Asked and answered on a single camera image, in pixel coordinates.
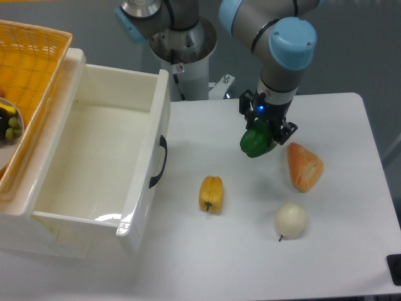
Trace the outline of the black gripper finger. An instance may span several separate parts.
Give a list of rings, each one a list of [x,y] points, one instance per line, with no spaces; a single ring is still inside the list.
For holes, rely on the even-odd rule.
[[[239,113],[244,116],[246,121],[246,129],[250,129],[256,119],[256,114],[252,108],[254,94],[250,90],[246,90],[239,97]]]
[[[273,124],[272,127],[273,140],[279,145],[284,145],[298,129],[296,124],[285,120],[281,123]]]

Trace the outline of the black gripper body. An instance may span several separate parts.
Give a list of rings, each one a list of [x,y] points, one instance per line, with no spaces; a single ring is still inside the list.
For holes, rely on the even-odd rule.
[[[294,123],[286,120],[293,98],[294,91],[280,93],[267,89],[260,93],[251,93],[249,128],[258,119],[269,125],[270,129],[294,129]]]

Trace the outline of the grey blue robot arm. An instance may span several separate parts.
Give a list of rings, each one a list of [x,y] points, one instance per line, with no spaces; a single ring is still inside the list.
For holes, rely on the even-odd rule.
[[[263,122],[274,144],[296,131],[286,114],[315,52],[317,35],[301,15],[318,1],[222,1],[219,20],[228,33],[263,65],[254,92],[240,98],[240,113],[252,126]],[[180,100],[207,95],[209,57],[217,45],[212,23],[199,14],[198,1],[123,1],[115,17],[130,41],[148,41],[173,82]]]

